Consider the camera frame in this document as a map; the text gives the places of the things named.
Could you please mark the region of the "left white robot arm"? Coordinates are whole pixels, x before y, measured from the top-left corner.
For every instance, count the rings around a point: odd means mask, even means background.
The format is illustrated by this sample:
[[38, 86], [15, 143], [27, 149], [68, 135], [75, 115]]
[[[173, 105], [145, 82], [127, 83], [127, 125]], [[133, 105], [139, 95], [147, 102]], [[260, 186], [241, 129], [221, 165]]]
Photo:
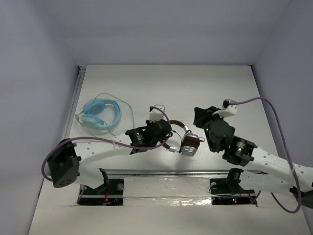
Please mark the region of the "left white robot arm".
[[53, 186], [63, 188], [78, 183], [104, 193], [109, 187], [104, 159], [156, 149], [172, 131], [170, 123], [163, 119], [146, 124], [111, 139], [81, 137], [61, 141], [47, 158]]

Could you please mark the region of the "brown silver headphones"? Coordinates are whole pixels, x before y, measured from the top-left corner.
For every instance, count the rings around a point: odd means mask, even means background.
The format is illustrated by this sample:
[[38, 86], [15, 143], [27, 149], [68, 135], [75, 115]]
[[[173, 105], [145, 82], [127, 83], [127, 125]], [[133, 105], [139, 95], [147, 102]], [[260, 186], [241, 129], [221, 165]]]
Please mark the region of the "brown silver headphones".
[[200, 138], [198, 135], [194, 134], [187, 125], [178, 120], [170, 120], [171, 125], [179, 126], [184, 130], [184, 136], [181, 139], [179, 150], [177, 150], [173, 146], [169, 146], [168, 144], [164, 144], [163, 147], [169, 152], [180, 153], [184, 156], [193, 157], [198, 147], [200, 146]]

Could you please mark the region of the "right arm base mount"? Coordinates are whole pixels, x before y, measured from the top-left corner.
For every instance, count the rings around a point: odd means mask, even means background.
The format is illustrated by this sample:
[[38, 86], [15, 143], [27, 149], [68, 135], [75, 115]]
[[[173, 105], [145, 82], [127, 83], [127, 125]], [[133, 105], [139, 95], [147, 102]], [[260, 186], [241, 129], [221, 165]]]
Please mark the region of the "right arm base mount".
[[242, 169], [232, 168], [225, 178], [210, 179], [209, 193], [212, 195], [213, 206], [256, 205], [260, 193], [253, 189], [245, 190], [239, 183]]

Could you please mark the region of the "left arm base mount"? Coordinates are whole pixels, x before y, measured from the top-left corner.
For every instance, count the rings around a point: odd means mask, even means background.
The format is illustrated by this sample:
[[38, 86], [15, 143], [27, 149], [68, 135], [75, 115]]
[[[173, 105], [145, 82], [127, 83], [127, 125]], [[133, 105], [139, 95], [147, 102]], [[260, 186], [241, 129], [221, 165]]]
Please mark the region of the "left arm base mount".
[[97, 188], [81, 185], [77, 204], [80, 206], [123, 206], [123, 178], [109, 178], [100, 169], [103, 183]]

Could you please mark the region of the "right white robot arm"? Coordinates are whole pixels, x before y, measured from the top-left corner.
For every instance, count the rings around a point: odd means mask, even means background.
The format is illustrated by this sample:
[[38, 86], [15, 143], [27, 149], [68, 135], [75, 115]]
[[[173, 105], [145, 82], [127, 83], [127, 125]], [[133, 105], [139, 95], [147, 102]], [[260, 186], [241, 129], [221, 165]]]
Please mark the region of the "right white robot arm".
[[209, 150], [223, 152], [222, 158], [234, 165], [226, 188], [238, 192], [243, 186], [294, 198], [304, 207], [313, 206], [313, 169], [265, 151], [255, 143], [235, 135], [224, 118], [236, 114], [236, 106], [219, 109], [194, 108], [193, 124], [204, 130]]

